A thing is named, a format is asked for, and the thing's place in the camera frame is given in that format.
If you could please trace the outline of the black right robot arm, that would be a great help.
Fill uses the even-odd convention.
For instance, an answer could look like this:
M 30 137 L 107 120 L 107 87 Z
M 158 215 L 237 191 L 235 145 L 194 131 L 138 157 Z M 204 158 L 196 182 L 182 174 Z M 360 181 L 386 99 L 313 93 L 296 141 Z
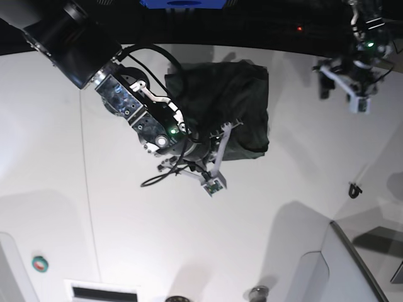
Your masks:
M 240 120 L 225 120 L 211 133 L 191 126 L 182 96 L 154 94 L 153 73 L 144 64 L 123 65 L 137 47 L 122 47 L 75 1 L 2 1 L 1 19 L 77 88 L 93 85 L 105 108 L 137 133 L 145 151 L 163 157 L 159 175 L 143 187 L 181 174 L 196 179 L 208 194 L 226 188 L 220 166 Z

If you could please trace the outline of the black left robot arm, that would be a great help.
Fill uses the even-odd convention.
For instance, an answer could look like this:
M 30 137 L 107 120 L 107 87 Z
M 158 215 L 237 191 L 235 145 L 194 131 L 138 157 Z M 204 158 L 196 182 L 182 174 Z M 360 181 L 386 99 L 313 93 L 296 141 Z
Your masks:
M 326 100 L 339 86 L 352 113 L 369 113 L 378 83 L 394 69 L 387 60 L 392 38 L 382 18 L 381 1 L 346 1 L 352 10 L 353 40 L 346 55 L 317 61 L 312 70 L 319 80 L 319 99 Z

